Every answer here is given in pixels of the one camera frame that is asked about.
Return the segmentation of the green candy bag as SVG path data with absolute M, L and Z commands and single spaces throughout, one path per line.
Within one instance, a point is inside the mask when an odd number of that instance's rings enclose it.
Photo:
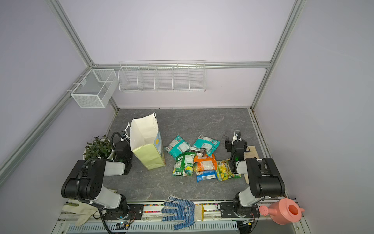
M 192 176 L 196 153 L 185 152 L 176 158 L 172 176 Z

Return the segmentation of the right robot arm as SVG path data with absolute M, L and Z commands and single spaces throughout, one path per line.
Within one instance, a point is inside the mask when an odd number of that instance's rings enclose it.
M 245 159 L 244 153 L 249 149 L 247 142 L 240 139 L 225 141 L 225 149 L 230 152 L 230 171 L 248 177 L 248 187 L 233 199 L 236 215 L 256 216 L 255 205 L 260 201 L 285 195 L 285 184 L 272 158 Z

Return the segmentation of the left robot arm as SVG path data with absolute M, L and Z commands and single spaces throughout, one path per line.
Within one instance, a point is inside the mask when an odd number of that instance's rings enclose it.
M 91 205 L 100 213 L 114 211 L 117 219 L 126 219 L 130 212 L 126 197 L 106 188 L 103 181 L 106 176 L 127 175 L 132 161 L 129 137 L 119 132 L 111 137 L 95 136 L 63 183 L 61 195 Z

